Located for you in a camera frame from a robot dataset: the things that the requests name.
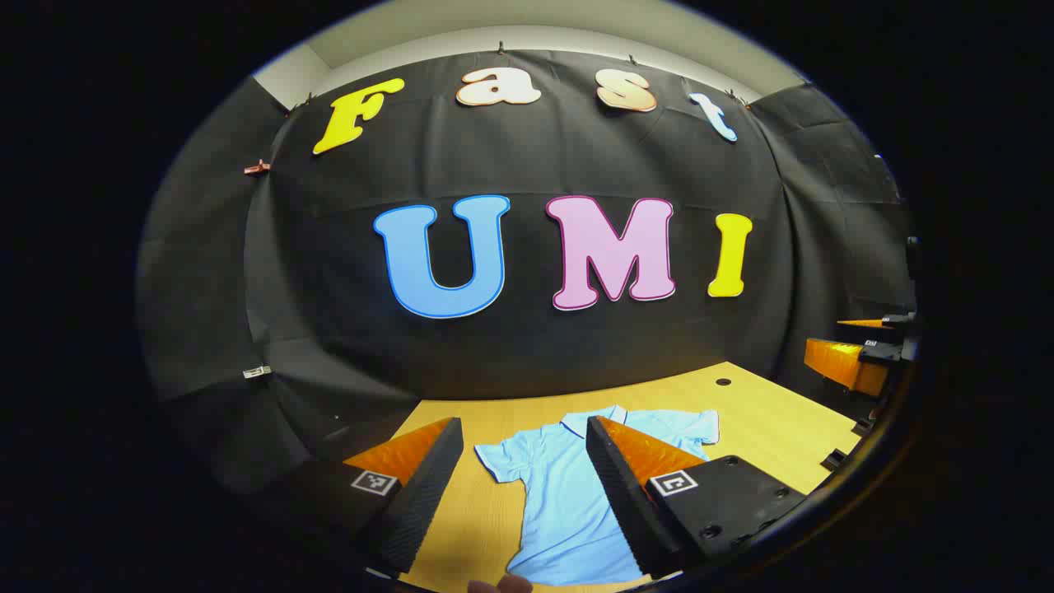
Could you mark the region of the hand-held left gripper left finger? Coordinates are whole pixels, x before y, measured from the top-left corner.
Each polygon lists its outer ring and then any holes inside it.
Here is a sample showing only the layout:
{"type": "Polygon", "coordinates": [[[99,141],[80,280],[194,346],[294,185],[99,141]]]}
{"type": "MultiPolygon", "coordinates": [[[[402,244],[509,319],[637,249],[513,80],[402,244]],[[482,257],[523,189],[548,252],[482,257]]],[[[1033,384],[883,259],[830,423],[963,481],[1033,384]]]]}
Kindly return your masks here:
{"type": "Polygon", "coordinates": [[[385,577],[408,573],[464,450],[458,417],[340,461],[310,460],[272,485],[284,528],[385,577]]]}

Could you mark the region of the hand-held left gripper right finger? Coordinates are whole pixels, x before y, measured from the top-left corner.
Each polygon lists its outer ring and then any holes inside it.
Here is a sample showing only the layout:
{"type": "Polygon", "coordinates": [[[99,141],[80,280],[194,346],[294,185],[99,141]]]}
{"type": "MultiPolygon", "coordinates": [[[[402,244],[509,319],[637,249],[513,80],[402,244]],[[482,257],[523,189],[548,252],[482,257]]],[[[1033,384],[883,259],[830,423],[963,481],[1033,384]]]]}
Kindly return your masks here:
{"type": "Polygon", "coordinates": [[[805,495],[738,455],[705,461],[592,416],[585,446],[637,566],[659,579],[723,562],[805,495]]]}

